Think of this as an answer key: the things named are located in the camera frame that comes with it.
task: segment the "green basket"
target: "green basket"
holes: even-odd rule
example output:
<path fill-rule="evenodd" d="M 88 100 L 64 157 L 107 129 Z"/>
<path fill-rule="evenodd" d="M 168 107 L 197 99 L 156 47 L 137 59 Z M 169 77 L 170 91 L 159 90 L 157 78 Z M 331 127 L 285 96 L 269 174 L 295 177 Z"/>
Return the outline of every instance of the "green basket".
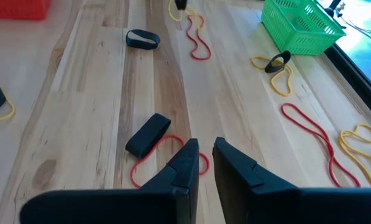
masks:
<path fill-rule="evenodd" d="M 346 35 L 315 0 L 265 0 L 262 22 L 281 52 L 319 55 Z"/>

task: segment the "wooden table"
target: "wooden table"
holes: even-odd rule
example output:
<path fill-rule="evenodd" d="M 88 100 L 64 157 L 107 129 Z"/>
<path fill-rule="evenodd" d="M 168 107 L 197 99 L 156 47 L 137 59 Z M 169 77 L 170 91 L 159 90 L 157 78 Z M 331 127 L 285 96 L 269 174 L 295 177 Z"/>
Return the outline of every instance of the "wooden table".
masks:
<path fill-rule="evenodd" d="M 324 144 L 279 111 L 294 103 L 327 130 L 336 156 L 369 186 L 336 139 L 343 129 L 371 125 L 371 111 L 326 56 L 294 56 L 294 94 L 282 97 L 270 75 L 250 64 L 254 55 L 278 53 L 260 22 L 262 2 L 190 4 L 206 16 L 203 37 L 213 57 L 205 62 L 190 57 L 189 21 L 171 20 L 167 0 L 54 0 L 46 21 L 0 20 L 0 85 L 17 106 L 15 117 L 0 122 L 0 223 L 18 223 L 21 206 L 48 190 L 134 188 L 136 159 L 124 146 L 155 112 L 172 120 L 169 133 L 198 138 L 210 159 L 215 138 L 224 136 L 295 185 L 332 187 Z M 158 34 L 160 47 L 126 47 L 134 28 Z M 278 79 L 280 88 L 284 83 Z M 371 145 L 352 144 L 371 153 Z M 137 181 L 149 180 L 178 149 L 166 142 L 137 169 Z M 224 223 L 213 168 L 199 181 L 198 223 Z"/>

